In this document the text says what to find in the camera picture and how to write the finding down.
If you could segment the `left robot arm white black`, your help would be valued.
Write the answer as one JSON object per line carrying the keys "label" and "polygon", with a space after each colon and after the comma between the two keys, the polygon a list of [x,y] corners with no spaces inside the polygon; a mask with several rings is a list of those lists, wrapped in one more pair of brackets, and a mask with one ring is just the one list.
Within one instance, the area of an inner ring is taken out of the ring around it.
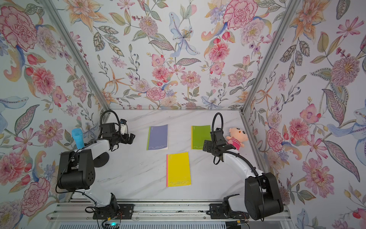
{"label": "left robot arm white black", "polygon": [[107,165],[109,153],[117,150],[120,144],[132,144],[135,139],[135,135],[129,133],[125,119],[104,123],[104,115],[108,113],[117,114],[112,110],[101,114],[100,132],[95,140],[85,143],[81,129],[72,131],[77,149],[61,153],[55,190],[58,194],[79,193],[86,197],[92,206],[85,211],[93,214],[95,220],[131,219],[134,205],[119,204],[116,196],[96,181],[96,168]]}

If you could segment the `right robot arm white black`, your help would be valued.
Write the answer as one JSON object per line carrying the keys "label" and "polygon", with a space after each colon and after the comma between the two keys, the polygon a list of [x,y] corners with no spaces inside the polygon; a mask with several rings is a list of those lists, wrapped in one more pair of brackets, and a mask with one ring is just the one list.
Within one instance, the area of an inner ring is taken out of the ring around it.
{"label": "right robot arm white black", "polygon": [[257,169],[239,149],[244,147],[248,136],[244,130],[231,128],[224,136],[224,128],[211,127],[211,140],[205,140],[203,151],[214,156],[214,164],[227,164],[244,182],[245,190],[241,194],[224,197],[222,204],[211,204],[208,214],[212,218],[223,215],[227,219],[264,220],[266,217],[284,211],[279,186],[272,173]]}

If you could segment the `purple cover notebook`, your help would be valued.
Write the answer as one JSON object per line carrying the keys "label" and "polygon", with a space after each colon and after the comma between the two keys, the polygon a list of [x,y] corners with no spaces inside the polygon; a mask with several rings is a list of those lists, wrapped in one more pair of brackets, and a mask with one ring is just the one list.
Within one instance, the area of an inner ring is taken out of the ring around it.
{"label": "purple cover notebook", "polygon": [[147,150],[168,148],[168,125],[149,127]]}

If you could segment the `green cover notebook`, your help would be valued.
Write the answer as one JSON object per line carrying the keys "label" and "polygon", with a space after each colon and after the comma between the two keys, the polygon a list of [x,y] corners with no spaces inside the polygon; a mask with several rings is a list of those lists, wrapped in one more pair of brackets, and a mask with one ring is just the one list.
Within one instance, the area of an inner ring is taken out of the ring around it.
{"label": "green cover notebook", "polygon": [[202,150],[204,142],[211,140],[210,136],[211,126],[192,126],[191,128],[191,149]]}

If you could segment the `yellow cover notebook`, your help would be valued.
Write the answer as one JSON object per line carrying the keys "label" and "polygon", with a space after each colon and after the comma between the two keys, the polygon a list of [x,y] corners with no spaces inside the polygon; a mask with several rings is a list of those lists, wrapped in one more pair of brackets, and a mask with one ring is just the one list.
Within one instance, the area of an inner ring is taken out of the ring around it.
{"label": "yellow cover notebook", "polygon": [[182,187],[191,184],[189,153],[166,155],[166,186]]}

